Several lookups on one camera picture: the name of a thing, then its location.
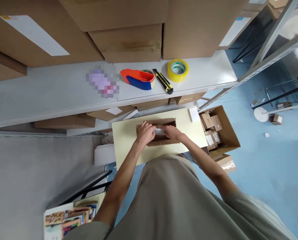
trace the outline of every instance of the gray floor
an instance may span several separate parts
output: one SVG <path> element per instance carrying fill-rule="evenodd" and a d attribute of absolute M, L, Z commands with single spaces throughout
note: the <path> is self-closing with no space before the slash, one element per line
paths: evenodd
<path fill-rule="evenodd" d="M 43 239 L 43 212 L 97 178 L 99 138 L 0 138 L 0 239 Z"/>

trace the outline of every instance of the small box on floor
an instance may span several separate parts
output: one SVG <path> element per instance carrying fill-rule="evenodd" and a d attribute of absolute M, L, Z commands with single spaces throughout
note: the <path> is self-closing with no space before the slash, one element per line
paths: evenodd
<path fill-rule="evenodd" d="M 205 132 L 205 136 L 206 136 L 206 140 L 208 142 L 207 149 L 209 151 L 218 147 L 218 144 L 217 144 L 211 130 Z"/>
<path fill-rule="evenodd" d="M 156 126 L 157 128 L 161 128 L 165 125 L 171 125 L 171 126 L 177 126 L 176 125 L 176 119 L 175 118 L 163 118 L 163 119 L 157 119 L 157 120 L 149 120 L 146 121 L 148 124 L 152 124 L 153 126 Z M 141 125 L 136 125 L 136 133 L 138 135 Z M 155 135 L 155 138 L 147 144 L 147 146 L 159 146 L 159 145 L 167 145 L 167 144 L 174 144 L 174 143 L 180 143 L 177 140 L 170 139 L 166 135 Z"/>
<path fill-rule="evenodd" d="M 283 117 L 279 114 L 274 114 L 269 116 L 269 122 L 271 122 L 273 125 L 281 125 L 283 121 Z"/>

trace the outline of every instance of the white paper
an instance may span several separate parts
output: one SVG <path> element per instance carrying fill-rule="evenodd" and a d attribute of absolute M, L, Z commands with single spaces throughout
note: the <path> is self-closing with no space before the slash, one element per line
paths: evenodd
<path fill-rule="evenodd" d="M 244 26 L 249 22 L 251 18 L 242 18 L 242 20 L 236 20 L 227 34 L 225 35 L 224 39 L 220 43 L 219 47 L 229 46 L 231 42 L 235 39 L 235 37 L 241 32 Z"/>
<path fill-rule="evenodd" d="M 200 121 L 198 109 L 196 107 L 190 108 L 189 112 L 190 112 L 191 122 L 199 122 Z"/>
<path fill-rule="evenodd" d="M 279 116 L 277 122 L 282 123 L 282 117 Z"/>
<path fill-rule="evenodd" d="M 38 45 L 51 56 L 70 55 L 57 41 L 28 15 L 0 16 L 26 38 Z"/>
<path fill-rule="evenodd" d="M 122 112 L 122 110 L 118 107 L 114 107 L 114 108 L 109 108 L 108 110 L 106 110 L 106 112 L 112 113 L 114 115 L 117 115 L 119 113 Z"/>

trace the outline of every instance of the cardboard box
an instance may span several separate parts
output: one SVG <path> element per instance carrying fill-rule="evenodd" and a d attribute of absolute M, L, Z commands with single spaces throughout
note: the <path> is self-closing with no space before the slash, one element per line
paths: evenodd
<path fill-rule="evenodd" d="M 88 33 L 108 63 L 161 59 L 162 24 Z"/>
<path fill-rule="evenodd" d="M 291 102 L 277 103 L 277 108 L 286 108 L 286 107 L 291 107 L 291 106 L 292 106 L 292 103 Z"/>
<path fill-rule="evenodd" d="M 150 102 L 144 102 L 144 103 L 136 103 L 132 104 L 131 106 L 136 107 L 139 111 L 148 110 L 155 107 L 161 107 L 168 105 L 169 99 L 161 99 L 161 100 L 155 100 Z"/>
<path fill-rule="evenodd" d="M 84 32 L 164 23 L 168 0 L 59 0 Z"/>
<path fill-rule="evenodd" d="M 76 129 L 76 128 L 94 128 L 95 118 L 86 114 L 76 114 L 65 117 L 51 118 L 36 121 L 36 128 L 52 128 L 52 129 Z"/>
<path fill-rule="evenodd" d="M 157 120 L 150 120 L 146 121 L 149 124 L 152 124 L 153 126 L 156 126 L 157 128 L 161 128 L 165 125 L 176 125 L 176 119 L 175 118 L 163 118 L 163 119 L 157 119 Z M 136 125 L 136 133 L 139 133 L 141 125 Z M 170 139 L 166 137 L 165 135 L 155 135 L 155 138 L 147 144 L 147 146 L 160 146 L 160 145 L 167 145 L 167 144 L 174 144 L 174 143 L 180 143 L 177 140 Z"/>
<path fill-rule="evenodd" d="M 200 98 L 202 98 L 202 96 L 205 95 L 205 94 L 206 94 L 206 92 L 195 93 L 195 94 L 190 94 L 190 95 L 184 95 L 184 96 L 180 96 L 180 97 L 175 97 L 174 99 L 175 99 L 177 105 L 182 105 L 182 104 L 185 104 L 185 103 L 197 101 Z"/>
<path fill-rule="evenodd" d="M 0 81 L 26 75 L 26 66 L 0 52 Z"/>
<path fill-rule="evenodd" d="M 169 1 L 164 24 L 164 60 L 211 57 L 246 4 L 246 0 Z"/>
<path fill-rule="evenodd" d="M 274 8 L 283 8 L 287 5 L 288 0 L 269 0 L 269 4 Z"/>
<path fill-rule="evenodd" d="M 283 117 L 279 114 L 274 114 L 269 116 L 269 122 L 271 122 L 273 125 L 281 125 L 283 121 Z"/>
<path fill-rule="evenodd" d="M 204 112 L 199 115 L 200 115 L 200 119 L 202 120 L 203 127 L 205 129 L 209 129 L 214 126 L 208 112 Z"/>
<path fill-rule="evenodd" d="M 214 116 L 210 117 L 210 119 L 211 119 L 211 121 L 213 123 L 213 126 L 214 126 L 216 131 L 220 131 L 220 130 L 223 129 L 221 121 L 220 121 L 218 115 L 214 115 Z"/>
<path fill-rule="evenodd" d="M 222 169 L 226 173 L 232 172 L 237 169 L 232 157 L 228 154 L 220 155 L 214 158 L 214 160 L 222 167 Z"/>
<path fill-rule="evenodd" d="M 247 2 L 245 6 L 243 7 L 244 11 L 256 11 L 256 12 L 261 12 L 264 7 L 267 5 L 268 1 L 265 1 L 265 3 L 250 3 Z"/>
<path fill-rule="evenodd" d="M 241 11 L 220 43 L 218 50 L 229 49 L 258 13 L 259 11 Z"/>
<path fill-rule="evenodd" d="M 208 142 L 207 149 L 209 151 L 218 147 L 218 144 L 216 143 L 216 140 L 215 140 L 211 130 L 206 131 L 205 136 L 206 136 L 206 140 Z"/>
<path fill-rule="evenodd" d="M 103 60 L 57 0 L 0 0 L 0 52 L 29 67 Z"/>
<path fill-rule="evenodd" d="M 223 106 L 207 109 L 206 112 L 209 112 L 210 116 L 218 115 L 223 127 L 223 129 L 218 132 L 222 143 L 218 145 L 218 148 L 210 150 L 210 156 L 215 158 L 223 155 L 224 153 L 240 148 L 241 146 L 239 140 L 231 126 Z"/>
<path fill-rule="evenodd" d="M 121 115 L 128 113 L 128 112 L 131 112 L 134 109 L 136 109 L 136 108 L 131 105 L 127 105 L 127 106 L 122 106 L 122 107 L 113 107 L 113 108 L 104 109 L 104 110 L 87 112 L 86 114 L 91 117 L 98 118 L 98 119 L 101 119 L 104 121 L 111 121 L 112 119 L 115 119 Z"/>

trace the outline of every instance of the person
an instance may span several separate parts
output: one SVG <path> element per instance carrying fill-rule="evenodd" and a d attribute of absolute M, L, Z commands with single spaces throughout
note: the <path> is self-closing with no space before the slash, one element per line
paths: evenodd
<path fill-rule="evenodd" d="M 137 159 L 153 140 L 155 128 L 143 122 L 93 221 L 73 229 L 64 240 L 295 239 L 270 207 L 239 191 L 226 172 L 174 126 L 162 127 L 165 135 L 189 149 L 223 200 L 203 187 L 187 159 L 166 154 L 144 166 L 128 212 L 114 227 Z"/>

